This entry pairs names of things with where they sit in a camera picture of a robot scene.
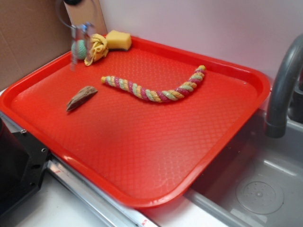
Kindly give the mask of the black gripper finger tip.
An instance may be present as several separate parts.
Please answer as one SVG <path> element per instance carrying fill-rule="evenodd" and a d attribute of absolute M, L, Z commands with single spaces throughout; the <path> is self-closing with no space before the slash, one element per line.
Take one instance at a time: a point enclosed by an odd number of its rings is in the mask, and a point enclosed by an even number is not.
<path fill-rule="evenodd" d="M 66 3 L 67 5 L 78 5 L 79 3 L 81 3 L 81 0 L 64 0 L 64 3 Z"/>

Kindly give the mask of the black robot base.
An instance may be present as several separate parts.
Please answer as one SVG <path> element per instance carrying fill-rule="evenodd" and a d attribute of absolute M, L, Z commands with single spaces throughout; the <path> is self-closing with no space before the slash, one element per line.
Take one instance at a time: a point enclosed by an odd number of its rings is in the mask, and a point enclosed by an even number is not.
<path fill-rule="evenodd" d="M 49 149 L 29 132 L 11 132 L 0 121 L 0 216 L 40 190 Z"/>

